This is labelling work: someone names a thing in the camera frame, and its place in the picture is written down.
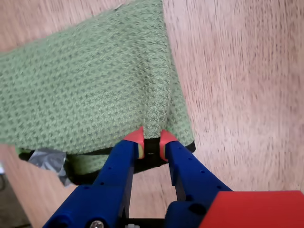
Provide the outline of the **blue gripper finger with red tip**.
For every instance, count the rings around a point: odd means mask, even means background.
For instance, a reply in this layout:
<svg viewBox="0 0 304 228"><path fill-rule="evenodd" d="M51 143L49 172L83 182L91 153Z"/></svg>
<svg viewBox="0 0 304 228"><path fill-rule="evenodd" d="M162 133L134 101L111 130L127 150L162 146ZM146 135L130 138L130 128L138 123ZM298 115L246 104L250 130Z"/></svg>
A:
<svg viewBox="0 0 304 228"><path fill-rule="evenodd" d="M144 157L143 128L128 134L110 152L94 183L79 185L46 228L115 228L128 216L134 162Z"/></svg>
<svg viewBox="0 0 304 228"><path fill-rule="evenodd" d="M166 130L161 132L160 157L169 164L178 201L213 201L219 191L231 190Z"/></svg>

